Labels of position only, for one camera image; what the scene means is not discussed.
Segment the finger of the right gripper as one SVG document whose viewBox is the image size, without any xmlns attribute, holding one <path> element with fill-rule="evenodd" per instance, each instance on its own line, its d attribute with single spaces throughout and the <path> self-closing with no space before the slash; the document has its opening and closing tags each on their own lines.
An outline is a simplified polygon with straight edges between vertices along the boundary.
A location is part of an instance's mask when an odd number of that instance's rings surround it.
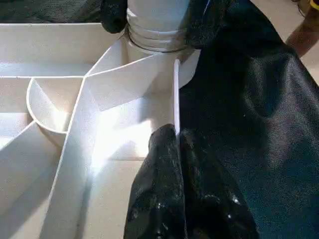
<svg viewBox="0 0 319 239">
<path fill-rule="evenodd" d="M 232 0 L 191 0 L 187 9 L 186 46 L 200 50 L 211 47 L 232 4 Z"/>
<path fill-rule="evenodd" d="M 120 33 L 127 24 L 127 0 L 102 0 L 101 24 L 109 33 Z"/>
</svg>

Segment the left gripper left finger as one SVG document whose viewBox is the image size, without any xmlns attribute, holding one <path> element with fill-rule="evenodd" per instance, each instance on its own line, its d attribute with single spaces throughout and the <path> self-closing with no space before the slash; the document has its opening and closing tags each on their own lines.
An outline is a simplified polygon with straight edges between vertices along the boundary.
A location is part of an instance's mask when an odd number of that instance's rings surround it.
<svg viewBox="0 0 319 239">
<path fill-rule="evenodd" d="M 184 239 L 184 185 L 174 125 L 165 124 L 149 139 L 149 152 L 130 192 L 125 239 Z"/>
</svg>

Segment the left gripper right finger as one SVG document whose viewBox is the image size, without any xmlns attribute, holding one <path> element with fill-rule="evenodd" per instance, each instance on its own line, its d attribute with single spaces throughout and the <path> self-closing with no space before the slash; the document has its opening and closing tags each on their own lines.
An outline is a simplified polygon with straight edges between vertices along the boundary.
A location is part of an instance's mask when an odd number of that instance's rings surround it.
<svg viewBox="0 0 319 239">
<path fill-rule="evenodd" d="M 236 181 L 206 138 L 180 133 L 185 212 L 191 239 L 257 239 L 256 223 Z"/>
</svg>

